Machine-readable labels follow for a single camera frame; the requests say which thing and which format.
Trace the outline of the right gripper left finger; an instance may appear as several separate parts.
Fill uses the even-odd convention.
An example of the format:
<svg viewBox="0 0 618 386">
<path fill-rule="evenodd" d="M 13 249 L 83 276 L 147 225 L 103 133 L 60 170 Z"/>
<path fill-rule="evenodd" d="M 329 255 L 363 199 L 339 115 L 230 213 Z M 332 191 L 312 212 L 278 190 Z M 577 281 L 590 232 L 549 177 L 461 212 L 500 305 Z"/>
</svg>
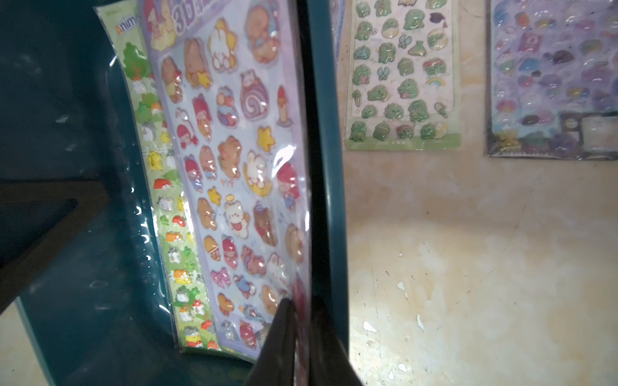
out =
<svg viewBox="0 0 618 386">
<path fill-rule="evenodd" d="M 295 376 L 296 336 L 294 304 L 291 299 L 283 299 L 245 386 L 292 386 Z"/>
</svg>

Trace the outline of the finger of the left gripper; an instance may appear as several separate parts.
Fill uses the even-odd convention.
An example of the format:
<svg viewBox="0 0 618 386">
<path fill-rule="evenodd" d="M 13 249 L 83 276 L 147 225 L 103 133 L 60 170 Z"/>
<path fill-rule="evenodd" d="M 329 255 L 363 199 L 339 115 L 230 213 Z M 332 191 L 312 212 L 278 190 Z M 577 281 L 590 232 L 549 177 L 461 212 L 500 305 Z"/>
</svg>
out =
<svg viewBox="0 0 618 386">
<path fill-rule="evenodd" d="M 1 310 L 109 204 L 98 180 L 1 183 Z"/>
</svg>

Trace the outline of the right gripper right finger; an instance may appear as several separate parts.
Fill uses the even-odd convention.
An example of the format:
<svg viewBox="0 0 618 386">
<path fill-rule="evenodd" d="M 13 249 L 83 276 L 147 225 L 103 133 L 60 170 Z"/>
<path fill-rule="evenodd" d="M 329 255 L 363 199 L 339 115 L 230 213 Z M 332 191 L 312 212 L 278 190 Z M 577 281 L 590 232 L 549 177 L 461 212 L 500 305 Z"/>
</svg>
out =
<svg viewBox="0 0 618 386">
<path fill-rule="evenodd" d="M 309 384 L 362 386 L 321 298 L 312 299 L 309 330 Z"/>
</svg>

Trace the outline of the teal storage box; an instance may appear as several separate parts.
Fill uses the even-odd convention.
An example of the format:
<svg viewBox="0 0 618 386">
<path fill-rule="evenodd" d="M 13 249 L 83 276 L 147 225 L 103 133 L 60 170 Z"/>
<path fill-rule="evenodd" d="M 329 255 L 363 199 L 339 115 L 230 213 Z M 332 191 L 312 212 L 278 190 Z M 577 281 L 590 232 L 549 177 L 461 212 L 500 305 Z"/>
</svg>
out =
<svg viewBox="0 0 618 386">
<path fill-rule="evenodd" d="M 4 1 L 1 306 L 54 385 L 357 385 L 329 1 Z"/>
</svg>

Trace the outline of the lilac 3D animal sticker sheet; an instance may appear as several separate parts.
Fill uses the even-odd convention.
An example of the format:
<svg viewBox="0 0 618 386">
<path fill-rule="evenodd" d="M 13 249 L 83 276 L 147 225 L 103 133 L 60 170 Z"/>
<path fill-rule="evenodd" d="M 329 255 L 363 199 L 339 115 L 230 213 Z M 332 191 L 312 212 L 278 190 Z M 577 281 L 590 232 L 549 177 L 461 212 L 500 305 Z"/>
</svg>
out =
<svg viewBox="0 0 618 386">
<path fill-rule="evenodd" d="M 141 1 L 154 79 L 220 345 L 259 357 L 280 302 L 307 318 L 311 258 L 290 1 Z"/>
</svg>

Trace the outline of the green dinosaur sticker sheet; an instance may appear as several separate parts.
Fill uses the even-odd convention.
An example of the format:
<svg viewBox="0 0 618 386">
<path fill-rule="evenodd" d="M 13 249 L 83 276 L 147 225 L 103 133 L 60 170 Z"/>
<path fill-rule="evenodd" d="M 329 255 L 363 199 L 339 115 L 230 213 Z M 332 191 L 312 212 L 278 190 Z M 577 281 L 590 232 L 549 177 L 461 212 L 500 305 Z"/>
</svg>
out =
<svg viewBox="0 0 618 386">
<path fill-rule="evenodd" d="M 353 2 L 348 150 L 460 147 L 458 10 L 452 0 Z"/>
</svg>

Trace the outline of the dark purple sticker sheet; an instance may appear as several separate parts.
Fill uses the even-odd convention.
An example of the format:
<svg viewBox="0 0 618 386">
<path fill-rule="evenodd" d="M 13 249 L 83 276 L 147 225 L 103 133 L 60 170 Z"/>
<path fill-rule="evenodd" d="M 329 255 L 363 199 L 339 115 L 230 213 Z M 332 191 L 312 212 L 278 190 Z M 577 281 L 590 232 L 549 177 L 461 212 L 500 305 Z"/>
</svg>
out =
<svg viewBox="0 0 618 386">
<path fill-rule="evenodd" d="M 489 1 L 486 153 L 617 158 L 617 4 Z"/>
</svg>

